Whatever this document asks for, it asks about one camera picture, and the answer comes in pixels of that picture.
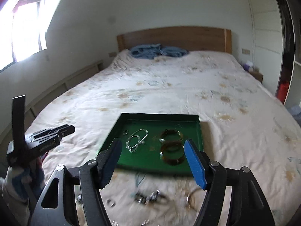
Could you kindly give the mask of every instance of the wooden headboard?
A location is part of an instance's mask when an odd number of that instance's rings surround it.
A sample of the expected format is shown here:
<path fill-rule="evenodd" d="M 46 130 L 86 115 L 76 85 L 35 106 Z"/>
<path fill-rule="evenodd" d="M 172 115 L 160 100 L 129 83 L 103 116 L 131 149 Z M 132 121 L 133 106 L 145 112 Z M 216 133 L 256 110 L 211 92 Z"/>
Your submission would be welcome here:
<path fill-rule="evenodd" d="M 201 26 L 174 26 L 134 31 L 117 36 L 119 51 L 139 44 L 181 47 L 188 51 L 209 50 L 232 53 L 231 31 Z"/>

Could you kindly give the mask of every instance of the wall outlet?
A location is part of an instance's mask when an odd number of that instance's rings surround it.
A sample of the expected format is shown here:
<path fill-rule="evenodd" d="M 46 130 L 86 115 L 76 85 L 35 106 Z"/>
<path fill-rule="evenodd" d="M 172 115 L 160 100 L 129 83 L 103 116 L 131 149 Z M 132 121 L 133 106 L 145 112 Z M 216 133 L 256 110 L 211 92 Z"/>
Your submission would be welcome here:
<path fill-rule="evenodd" d="M 250 55 L 250 50 L 248 49 L 244 49 L 242 50 L 242 54 L 247 54 L 247 55 Z"/>
<path fill-rule="evenodd" d="M 109 53 L 109 57 L 111 58 L 111 57 L 116 57 L 117 56 L 117 53 L 116 52 L 111 52 L 111 53 Z"/>

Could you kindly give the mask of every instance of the bed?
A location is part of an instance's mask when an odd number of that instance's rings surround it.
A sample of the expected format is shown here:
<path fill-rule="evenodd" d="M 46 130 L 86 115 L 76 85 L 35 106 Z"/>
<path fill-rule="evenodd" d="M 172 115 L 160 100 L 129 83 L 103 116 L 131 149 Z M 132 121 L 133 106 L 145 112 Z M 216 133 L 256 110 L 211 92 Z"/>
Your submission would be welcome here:
<path fill-rule="evenodd" d="M 52 101 L 27 133 L 72 124 L 76 131 L 51 150 L 43 162 L 46 180 L 55 167 L 75 167 L 95 157 L 121 112 L 197 114 L 204 151 L 225 167 L 248 166 L 260 184 L 276 225 L 285 225 L 301 203 L 301 129 L 281 102 L 245 72 L 231 55 L 231 31 L 208 27 L 168 27 L 117 36 L 120 53 L 111 65 Z M 181 58 L 135 59 L 129 48 L 162 43 L 185 48 Z M 142 191 L 160 189 L 168 204 L 142 206 L 133 201 L 141 175 L 116 170 L 100 192 L 109 218 L 119 226 L 193 225 L 197 212 L 187 195 L 193 178 L 146 175 Z M 205 192 L 194 194 L 199 210 Z M 231 188 L 227 188 L 219 225 L 225 225 Z M 79 221 L 84 225 L 82 208 Z"/>

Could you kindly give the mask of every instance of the window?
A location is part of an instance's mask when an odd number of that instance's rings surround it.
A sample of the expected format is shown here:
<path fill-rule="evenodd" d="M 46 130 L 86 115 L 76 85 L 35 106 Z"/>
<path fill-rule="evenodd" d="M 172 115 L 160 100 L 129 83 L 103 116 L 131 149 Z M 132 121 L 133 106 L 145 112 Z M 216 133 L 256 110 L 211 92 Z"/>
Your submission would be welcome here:
<path fill-rule="evenodd" d="M 39 8 L 40 0 L 24 0 L 13 12 L 0 12 L 0 70 L 46 49 Z"/>

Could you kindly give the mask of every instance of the white bedsheet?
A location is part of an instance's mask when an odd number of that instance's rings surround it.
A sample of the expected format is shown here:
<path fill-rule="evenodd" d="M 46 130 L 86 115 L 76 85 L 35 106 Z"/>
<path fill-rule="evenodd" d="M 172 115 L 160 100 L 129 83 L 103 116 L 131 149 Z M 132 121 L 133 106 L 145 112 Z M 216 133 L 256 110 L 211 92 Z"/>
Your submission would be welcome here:
<path fill-rule="evenodd" d="M 97 143 L 105 140 L 121 112 L 198 114 L 208 156 L 228 168 L 248 166 L 276 225 L 285 225 L 301 203 L 301 129 L 281 102 L 226 53 L 195 51 L 182 58 L 138 60 L 128 52 L 55 99 L 27 130 L 63 124 L 76 128 L 46 157 L 46 179 L 59 164 L 75 167 L 94 158 Z M 135 174 L 115 171 L 101 195 L 103 201 L 116 201 L 113 208 L 105 206 L 119 226 L 141 225 L 147 219 L 159 225 L 193 225 L 197 213 L 185 201 L 196 187 L 190 178 L 146 175 L 139 189 L 160 189 L 171 202 L 142 206 L 130 197 Z M 197 205 L 204 194 L 195 194 Z M 227 188 L 219 225 L 227 220 L 230 194 Z"/>

